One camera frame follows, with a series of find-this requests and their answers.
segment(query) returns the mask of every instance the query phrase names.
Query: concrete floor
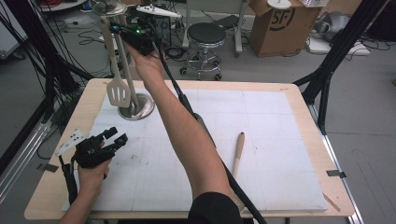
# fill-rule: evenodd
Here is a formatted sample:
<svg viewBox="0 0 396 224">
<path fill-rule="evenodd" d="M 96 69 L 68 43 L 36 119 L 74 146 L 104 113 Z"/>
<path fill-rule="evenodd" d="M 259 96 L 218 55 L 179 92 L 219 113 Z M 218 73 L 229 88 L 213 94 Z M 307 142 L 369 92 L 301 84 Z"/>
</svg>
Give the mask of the concrete floor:
<svg viewBox="0 0 396 224">
<path fill-rule="evenodd" d="M 245 28 L 251 27 L 247 18 Z M 103 44 L 92 42 L 80 45 L 78 34 L 91 29 L 74 30 L 64 34 L 71 53 L 90 72 L 107 65 Z M 294 57 L 257 58 L 247 46 L 239 58 L 232 53 L 233 41 L 218 49 L 222 59 L 222 81 L 291 83 L 316 68 L 325 55 L 314 55 L 305 49 Z M 327 113 L 327 132 L 335 155 L 347 175 L 347 183 L 360 209 L 364 223 L 396 223 L 396 48 L 372 49 L 369 56 L 354 56 L 344 60 L 336 70 L 330 90 Z M 183 63 L 169 61 L 175 79 L 195 80 L 182 76 L 178 69 Z M 213 77 L 202 75 L 202 80 Z M 37 77 L 29 60 L 0 61 L 0 147 L 2 154 L 43 98 Z M 50 156 L 60 138 L 55 133 L 43 146 L 40 154 Z M 35 154 L 21 177 L 0 205 L 1 223 L 56 223 L 28 221 L 23 213 L 35 190 L 46 163 Z M 283 223 L 283 218 L 267 218 L 268 223 Z M 344 218 L 292 218 L 291 223 L 347 223 Z"/>
</svg>

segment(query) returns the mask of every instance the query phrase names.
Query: wrist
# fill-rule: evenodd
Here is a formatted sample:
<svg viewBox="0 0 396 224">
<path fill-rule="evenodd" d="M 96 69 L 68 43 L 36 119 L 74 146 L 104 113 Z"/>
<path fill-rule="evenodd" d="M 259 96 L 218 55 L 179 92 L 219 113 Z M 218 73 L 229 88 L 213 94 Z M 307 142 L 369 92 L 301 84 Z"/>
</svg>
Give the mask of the wrist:
<svg viewBox="0 0 396 224">
<path fill-rule="evenodd" d="M 78 193 L 78 198 L 84 201 L 95 201 L 97 197 L 99 197 L 99 195 L 100 192 L 98 191 L 81 189 L 80 192 Z"/>
</svg>

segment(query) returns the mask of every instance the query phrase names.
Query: stool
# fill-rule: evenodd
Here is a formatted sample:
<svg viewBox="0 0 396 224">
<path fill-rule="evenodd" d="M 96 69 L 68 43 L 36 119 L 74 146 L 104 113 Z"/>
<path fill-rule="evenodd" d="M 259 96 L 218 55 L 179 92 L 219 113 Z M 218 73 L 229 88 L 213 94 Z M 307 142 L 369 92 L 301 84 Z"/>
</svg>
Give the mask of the stool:
<svg viewBox="0 0 396 224">
<path fill-rule="evenodd" d="M 221 59 L 209 49 L 221 46 L 225 42 L 225 31 L 215 24 L 199 22 L 191 25 L 187 30 L 189 41 L 202 49 L 190 54 L 187 59 L 187 66 L 197 70 L 197 80 L 201 80 L 201 73 L 212 72 L 217 70 L 215 80 L 221 80 Z M 179 70 L 181 75 L 185 75 L 187 67 Z"/>
</svg>

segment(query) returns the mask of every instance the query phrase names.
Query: chair wheel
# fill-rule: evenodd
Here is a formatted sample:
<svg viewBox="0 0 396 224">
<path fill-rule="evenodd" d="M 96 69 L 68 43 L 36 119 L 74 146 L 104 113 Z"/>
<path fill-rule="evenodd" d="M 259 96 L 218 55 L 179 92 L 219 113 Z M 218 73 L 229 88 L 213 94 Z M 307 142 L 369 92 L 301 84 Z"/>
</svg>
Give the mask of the chair wheel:
<svg viewBox="0 0 396 224">
<path fill-rule="evenodd" d="M 187 68 L 186 67 L 182 67 L 178 71 L 180 72 L 181 75 L 185 75 L 187 73 Z"/>
<path fill-rule="evenodd" d="M 221 75 L 220 74 L 215 74 L 215 80 L 220 81 L 221 80 Z"/>
</svg>

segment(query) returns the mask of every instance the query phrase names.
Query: white spatula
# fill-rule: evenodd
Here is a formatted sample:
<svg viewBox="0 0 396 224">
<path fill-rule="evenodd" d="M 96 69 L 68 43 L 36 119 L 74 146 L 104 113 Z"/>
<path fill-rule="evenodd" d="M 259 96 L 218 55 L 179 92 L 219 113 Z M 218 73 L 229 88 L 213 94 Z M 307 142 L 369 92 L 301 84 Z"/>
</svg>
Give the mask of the white spatula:
<svg viewBox="0 0 396 224">
<path fill-rule="evenodd" d="M 131 103 L 131 90 L 125 82 L 122 81 L 119 68 L 117 66 L 116 52 L 113 46 L 113 39 L 109 30 L 109 23 L 106 17 L 100 18 L 102 23 L 102 35 L 105 40 L 108 55 L 110 56 L 114 78 L 107 84 L 108 100 L 112 105 L 119 107 L 128 107 Z"/>
</svg>

